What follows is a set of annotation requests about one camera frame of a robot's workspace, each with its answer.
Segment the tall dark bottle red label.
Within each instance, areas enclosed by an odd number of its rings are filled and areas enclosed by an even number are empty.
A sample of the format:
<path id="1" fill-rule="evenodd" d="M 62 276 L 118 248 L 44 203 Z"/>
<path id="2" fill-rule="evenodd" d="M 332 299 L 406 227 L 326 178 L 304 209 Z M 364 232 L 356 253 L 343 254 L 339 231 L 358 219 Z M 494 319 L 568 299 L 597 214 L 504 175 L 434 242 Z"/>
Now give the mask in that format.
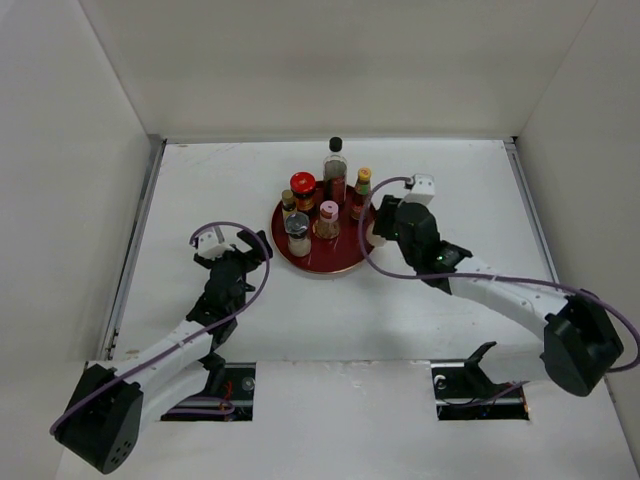
<path id="1" fill-rule="evenodd" d="M 323 162 L 323 196 L 342 207 L 347 192 L 347 160 L 342 154 L 343 140 L 332 137 L 329 140 L 329 155 Z"/>

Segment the aluminium table rail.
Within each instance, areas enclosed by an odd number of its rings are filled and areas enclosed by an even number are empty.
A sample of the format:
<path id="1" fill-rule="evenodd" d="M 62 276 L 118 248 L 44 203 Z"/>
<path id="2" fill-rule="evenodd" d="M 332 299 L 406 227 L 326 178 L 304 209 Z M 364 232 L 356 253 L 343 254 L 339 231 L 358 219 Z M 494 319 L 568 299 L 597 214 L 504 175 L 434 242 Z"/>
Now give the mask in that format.
<path id="1" fill-rule="evenodd" d="M 503 141 L 505 152 L 512 169 L 514 179 L 516 181 L 527 218 L 534 235 L 536 247 L 540 257 L 542 258 L 545 270 L 545 278 L 547 280 L 559 283 L 558 272 L 552 258 L 552 254 L 534 203 L 534 199 L 528 185 L 525 172 L 521 163 L 519 152 L 514 138 L 508 138 Z"/>
<path id="2" fill-rule="evenodd" d="M 291 133 L 291 134 L 236 134 L 236 135 L 187 135 L 187 134 L 150 134 L 149 137 L 158 137 L 167 144 L 209 144 L 209 143 L 263 143 L 263 142 L 310 142 L 328 141 L 330 137 L 340 137 L 343 140 L 460 140 L 460 141 L 501 141 L 516 143 L 518 135 L 445 135 L 445 134 L 400 134 L 382 132 L 378 134 L 365 133 Z"/>
<path id="3" fill-rule="evenodd" d="M 167 140 L 158 134 L 148 136 L 150 155 L 146 162 L 145 176 L 141 185 L 130 237 L 125 251 L 124 261 L 111 306 L 104 321 L 101 342 L 96 353 L 98 360 L 111 360 L 117 345 L 122 318 L 133 279 L 151 202 L 157 184 L 160 166 Z"/>

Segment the red lid chili sauce jar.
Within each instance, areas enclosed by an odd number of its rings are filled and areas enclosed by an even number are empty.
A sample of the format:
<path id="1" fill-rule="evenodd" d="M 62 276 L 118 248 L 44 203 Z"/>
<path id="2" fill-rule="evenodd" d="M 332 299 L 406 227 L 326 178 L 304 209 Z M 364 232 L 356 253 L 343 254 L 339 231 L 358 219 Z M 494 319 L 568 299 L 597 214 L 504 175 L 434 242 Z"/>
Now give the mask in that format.
<path id="1" fill-rule="evenodd" d="M 296 172 L 290 178 L 290 190 L 296 200 L 297 210 L 312 217 L 316 214 L 316 179 L 309 172 Z"/>

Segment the yellow cap red sauce bottle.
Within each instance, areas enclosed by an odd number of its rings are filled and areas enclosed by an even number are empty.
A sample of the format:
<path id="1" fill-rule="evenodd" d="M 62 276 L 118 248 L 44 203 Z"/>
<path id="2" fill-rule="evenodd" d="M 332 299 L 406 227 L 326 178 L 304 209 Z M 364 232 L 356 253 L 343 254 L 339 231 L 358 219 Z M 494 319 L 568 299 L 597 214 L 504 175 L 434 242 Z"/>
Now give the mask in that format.
<path id="1" fill-rule="evenodd" d="M 358 220 L 371 189 L 371 169 L 362 167 L 358 170 L 354 193 L 351 200 L 350 217 Z"/>

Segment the clear grinder with black top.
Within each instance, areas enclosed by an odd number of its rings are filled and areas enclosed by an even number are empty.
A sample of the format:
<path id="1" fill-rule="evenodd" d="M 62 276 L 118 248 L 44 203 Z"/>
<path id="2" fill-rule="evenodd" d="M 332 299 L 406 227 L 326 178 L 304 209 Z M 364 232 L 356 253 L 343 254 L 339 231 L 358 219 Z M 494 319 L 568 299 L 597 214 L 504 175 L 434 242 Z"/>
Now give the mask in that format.
<path id="1" fill-rule="evenodd" d="M 297 258 L 307 256 L 311 251 L 309 217 L 305 213 L 293 213 L 285 219 L 284 229 L 288 236 L 289 252 Z"/>

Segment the left aluminium table rail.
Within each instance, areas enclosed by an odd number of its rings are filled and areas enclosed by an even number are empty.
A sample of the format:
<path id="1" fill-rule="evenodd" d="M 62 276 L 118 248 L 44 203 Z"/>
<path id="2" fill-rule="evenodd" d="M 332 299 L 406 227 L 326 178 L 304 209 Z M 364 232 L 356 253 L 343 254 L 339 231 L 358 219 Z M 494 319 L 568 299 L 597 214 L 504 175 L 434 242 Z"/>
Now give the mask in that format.
<path id="1" fill-rule="evenodd" d="M 151 202 L 157 184 L 160 166 L 167 140 L 158 134 L 148 136 L 150 155 L 146 162 L 145 176 L 141 185 L 130 237 L 125 251 L 124 261 L 111 306 L 104 321 L 101 342 L 96 353 L 98 360 L 111 360 L 117 345 L 122 318 L 133 279 Z"/>

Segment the back aluminium table rail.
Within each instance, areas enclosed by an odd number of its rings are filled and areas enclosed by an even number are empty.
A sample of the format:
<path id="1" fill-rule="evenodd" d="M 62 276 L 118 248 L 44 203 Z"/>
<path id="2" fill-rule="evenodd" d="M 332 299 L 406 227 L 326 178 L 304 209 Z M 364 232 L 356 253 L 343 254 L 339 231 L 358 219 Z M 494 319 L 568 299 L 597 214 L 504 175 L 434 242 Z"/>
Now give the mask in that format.
<path id="1" fill-rule="evenodd" d="M 460 141 L 501 141 L 516 143 L 518 135 L 445 135 L 445 134 L 400 134 L 382 132 L 378 134 L 365 133 L 291 133 L 291 134 L 236 134 L 236 135 L 187 135 L 187 134 L 150 134 L 149 137 L 158 137 L 167 144 L 209 144 L 209 143 L 263 143 L 263 142 L 310 142 L 328 141 L 330 137 L 340 137 L 343 140 L 460 140 Z"/>

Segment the yellow label gold cap bottle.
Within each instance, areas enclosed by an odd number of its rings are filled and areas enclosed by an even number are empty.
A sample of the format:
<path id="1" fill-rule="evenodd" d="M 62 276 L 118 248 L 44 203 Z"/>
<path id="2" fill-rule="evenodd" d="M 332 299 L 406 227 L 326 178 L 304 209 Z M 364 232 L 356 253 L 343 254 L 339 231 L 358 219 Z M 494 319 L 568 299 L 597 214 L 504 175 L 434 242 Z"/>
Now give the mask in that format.
<path id="1" fill-rule="evenodd" d="M 297 212 L 297 202 L 293 192 L 289 189 L 281 193 L 281 213 L 283 221 Z"/>

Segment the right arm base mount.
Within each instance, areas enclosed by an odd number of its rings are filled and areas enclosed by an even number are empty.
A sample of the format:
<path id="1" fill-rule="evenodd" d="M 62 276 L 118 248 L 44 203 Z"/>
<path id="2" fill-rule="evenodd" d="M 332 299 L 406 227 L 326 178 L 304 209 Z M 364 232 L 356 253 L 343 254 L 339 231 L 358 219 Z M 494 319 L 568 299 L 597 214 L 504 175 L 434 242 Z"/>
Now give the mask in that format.
<path id="1" fill-rule="evenodd" d="M 466 358 L 430 363 L 439 421 L 529 420 L 526 382 L 497 383 L 482 365 L 496 346 L 486 342 Z"/>

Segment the pale squeeze bottle yellow cap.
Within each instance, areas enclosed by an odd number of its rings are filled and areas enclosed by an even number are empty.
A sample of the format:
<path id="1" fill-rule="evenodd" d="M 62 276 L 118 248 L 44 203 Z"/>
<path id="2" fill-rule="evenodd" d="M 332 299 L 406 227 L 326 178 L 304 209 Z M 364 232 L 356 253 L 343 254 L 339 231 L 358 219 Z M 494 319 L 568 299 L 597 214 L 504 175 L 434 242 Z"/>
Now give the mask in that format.
<path id="1" fill-rule="evenodd" d="M 372 248 L 381 248 L 387 244 L 387 240 L 378 234 L 374 233 L 375 221 L 372 221 L 365 232 L 365 240 Z"/>

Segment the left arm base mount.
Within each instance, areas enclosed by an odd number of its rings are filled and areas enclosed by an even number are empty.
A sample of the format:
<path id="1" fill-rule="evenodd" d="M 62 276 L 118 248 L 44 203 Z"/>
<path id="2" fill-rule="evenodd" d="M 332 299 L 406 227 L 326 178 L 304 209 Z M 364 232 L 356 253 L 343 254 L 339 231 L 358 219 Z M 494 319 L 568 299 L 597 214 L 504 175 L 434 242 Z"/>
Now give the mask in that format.
<path id="1" fill-rule="evenodd" d="M 227 362 L 217 353 L 201 361 L 208 371 L 204 388 L 161 417 L 164 422 L 250 422 L 253 420 L 257 364 Z"/>

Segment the pink lid spice jar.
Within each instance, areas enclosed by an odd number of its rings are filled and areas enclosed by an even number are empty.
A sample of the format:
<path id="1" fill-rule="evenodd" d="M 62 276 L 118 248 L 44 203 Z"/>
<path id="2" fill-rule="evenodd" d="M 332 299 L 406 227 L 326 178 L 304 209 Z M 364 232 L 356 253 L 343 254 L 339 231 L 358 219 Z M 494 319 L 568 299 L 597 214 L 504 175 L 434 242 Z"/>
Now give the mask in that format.
<path id="1" fill-rule="evenodd" d="M 340 235 L 339 206 L 332 200 L 321 203 L 314 226 L 315 234 L 323 240 L 333 240 Z"/>

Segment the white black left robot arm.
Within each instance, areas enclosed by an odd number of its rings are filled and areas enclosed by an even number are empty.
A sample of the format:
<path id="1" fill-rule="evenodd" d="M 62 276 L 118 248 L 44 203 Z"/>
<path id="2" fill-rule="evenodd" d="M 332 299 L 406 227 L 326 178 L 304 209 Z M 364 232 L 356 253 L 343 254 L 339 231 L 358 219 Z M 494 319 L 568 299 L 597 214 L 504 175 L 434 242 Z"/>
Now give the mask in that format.
<path id="1" fill-rule="evenodd" d="M 224 361 L 216 353 L 237 325 L 237 317 L 262 293 L 248 275 L 270 268 L 273 250 L 262 231 L 240 227 L 242 251 L 226 243 L 213 222 L 189 242 L 194 260 L 209 272 L 202 294 L 177 327 L 133 358 L 87 367 L 51 436 L 103 474 L 118 469 L 150 424 L 198 394 L 214 398 L 224 387 Z"/>

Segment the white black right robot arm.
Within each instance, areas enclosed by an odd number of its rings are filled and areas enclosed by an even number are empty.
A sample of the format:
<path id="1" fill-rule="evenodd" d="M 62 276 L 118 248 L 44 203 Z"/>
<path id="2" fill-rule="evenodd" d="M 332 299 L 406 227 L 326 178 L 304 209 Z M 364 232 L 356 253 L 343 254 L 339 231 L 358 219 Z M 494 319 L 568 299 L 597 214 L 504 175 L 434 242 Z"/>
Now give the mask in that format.
<path id="1" fill-rule="evenodd" d="M 499 279 L 471 251 L 443 240 L 428 208 L 383 197 L 373 233 L 396 243 L 420 280 L 448 295 L 476 302 L 535 334 L 538 364 L 562 390 L 588 396 L 624 351 L 605 308 L 584 291 Z"/>

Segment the red round lacquer tray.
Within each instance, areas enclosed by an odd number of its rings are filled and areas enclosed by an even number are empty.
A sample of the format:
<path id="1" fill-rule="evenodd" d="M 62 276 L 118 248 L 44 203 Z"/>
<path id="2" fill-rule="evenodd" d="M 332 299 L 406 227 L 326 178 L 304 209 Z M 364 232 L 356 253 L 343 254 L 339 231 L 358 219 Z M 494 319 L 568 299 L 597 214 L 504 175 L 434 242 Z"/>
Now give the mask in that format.
<path id="1" fill-rule="evenodd" d="M 350 216 L 354 193 L 354 187 L 348 185 L 345 204 L 341 207 L 338 217 L 340 232 L 336 238 L 319 238 L 316 235 L 318 217 L 311 218 L 309 230 L 311 251 L 305 257 L 296 257 L 289 250 L 289 236 L 285 232 L 282 202 L 278 201 L 270 223 L 271 244 L 274 245 L 274 250 L 296 268 L 310 273 L 340 273 L 360 264 L 364 256 L 359 246 L 357 221 Z"/>

